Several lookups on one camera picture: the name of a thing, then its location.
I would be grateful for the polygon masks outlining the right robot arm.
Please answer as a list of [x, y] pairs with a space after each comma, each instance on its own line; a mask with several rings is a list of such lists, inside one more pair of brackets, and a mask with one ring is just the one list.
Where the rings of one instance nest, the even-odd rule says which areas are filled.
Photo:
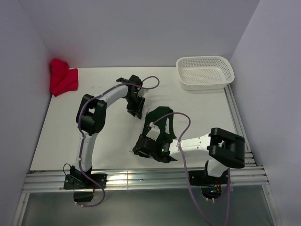
[[156, 125], [147, 127], [133, 147], [135, 155], [153, 158], [162, 163], [182, 160], [183, 157], [211, 157], [205, 163], [204, 180], [215, 183], [228, 169], [245, 167], [245, 139], [237, 134], [212, 128], [200, 137], [178, 141], [160, 137], [163, 133]]

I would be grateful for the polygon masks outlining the dark green t-shirt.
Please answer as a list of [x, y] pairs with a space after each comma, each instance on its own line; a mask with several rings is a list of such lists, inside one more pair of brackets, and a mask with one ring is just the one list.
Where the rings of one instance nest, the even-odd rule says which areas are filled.
[[164, 115], [167, 115], [168, 113], [173, 113], [173, 110], [168, 106], [159, 106], [155, 110], [147, 113], [142, 134], [144, 136], [148, 134], [148, 132], [150, 131], [149, 125], [153, 122], [160, 129], [160, 134], [156, 140], [157, 142], [160, 143], [163, 141], [176, 139], [176, 135], [174, 134], [173, 128], [173, 115], [167, 116], [164, 119], [155, 122], [156, 120], [158, 120]]

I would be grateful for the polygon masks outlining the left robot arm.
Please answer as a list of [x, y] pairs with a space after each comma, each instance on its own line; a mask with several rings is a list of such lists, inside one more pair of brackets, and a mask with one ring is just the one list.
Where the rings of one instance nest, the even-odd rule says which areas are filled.
[[128, 80], [119, 78], [116, 84], [98, 96], [83, 96], [77, 113], [76, 122], [81, 133], [79, 153], [70, 169], [75, 183], [86, 188], [90, 186], [92, 177], [92, 154], [98, 133], [104, 128], [107, 108], [120, 98], [127, 101], [127, 112], [138, 119], [142, 118], [145, 98], [139, 91], [143, 89], [143, 81], [136, 75]]

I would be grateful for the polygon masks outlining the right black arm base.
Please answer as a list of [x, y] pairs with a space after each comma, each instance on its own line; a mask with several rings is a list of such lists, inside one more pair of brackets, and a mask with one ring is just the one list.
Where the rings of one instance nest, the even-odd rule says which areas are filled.
[[195, 198], [191, 187], [197, 186], [201, 188], [201, 194], [204, 199], [221, 198], [224, 195], [222, 185], [228, 186], [230, 184], [229, 172], [230, 170], [227, 169], [220, 177], [213, 177], [209, 176], [206, 170], [189, 170], [185, 176], [190, 196]]

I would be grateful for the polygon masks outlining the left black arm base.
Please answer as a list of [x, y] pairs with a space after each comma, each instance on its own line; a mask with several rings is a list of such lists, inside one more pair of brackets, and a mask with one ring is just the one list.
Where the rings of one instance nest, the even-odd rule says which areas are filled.
[[[73, 190], [73, 200], [76, 205], [94, 207], [104, 201], [107, 174], [92, 174], [92, 168], [82, 174], [80, 170], [68, 163], [63, 165], [63, 173], [65, 175], [63, 190]], [[99, 202], [89, 204], [94, 198], [96, 189], [101, 189], [103, 196]]]

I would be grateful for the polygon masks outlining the red t-shirt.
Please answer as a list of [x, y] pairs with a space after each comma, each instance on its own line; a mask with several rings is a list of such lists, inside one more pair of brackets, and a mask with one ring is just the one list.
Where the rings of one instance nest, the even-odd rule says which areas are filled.
[[79, 73], [77, 68], [70, 69], [67, 62], [52, 59], [50, 62], [50, 92], [57, 97], [69, 91], [76, 91], [79, 87]]

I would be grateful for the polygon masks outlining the aluminium rail frame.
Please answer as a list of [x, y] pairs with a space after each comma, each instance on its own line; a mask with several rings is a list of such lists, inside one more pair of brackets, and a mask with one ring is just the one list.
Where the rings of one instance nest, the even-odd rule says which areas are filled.
[[[236, 132], [246, 137], [245, 129], [241, 121], [237, 104], [230, 86], [224, 89], [226, 99]], [[181, 188], [185, 185], [185, 179], [180, 177], [179, 169], [150, 169], [150, 170], [126, 170], [108, 171], [108, 180], [113, 183], [107, 184], [109, 190], [153, 190]], [[20, 196], [19, 204], [14, 216], [13, 225], [20, 226], [24, 222], [24, 213], [28, 205], [30, 194], [63, 192], [63, 173], [61, 172], [37, 172], [30, 173], [25, 178], [25, 183]], [[281, 226], [283, 222], [274, 200], [269, 180], [263, 166], [257, 165], [250, 145], [245, 144], [245, 167], [235, 169], [231, 173], [231, 182], [235, 186], [261, 185], [264, 199], [274, 226]]]

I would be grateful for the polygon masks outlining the white perforated plastic basket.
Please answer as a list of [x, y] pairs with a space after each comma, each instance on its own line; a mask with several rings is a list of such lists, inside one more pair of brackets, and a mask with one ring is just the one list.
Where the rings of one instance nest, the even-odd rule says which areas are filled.
[[235, 79], [231, 64], [221, 56], [182, 57], [176, 70], [180, 86], [187, 91], [223, 89]]

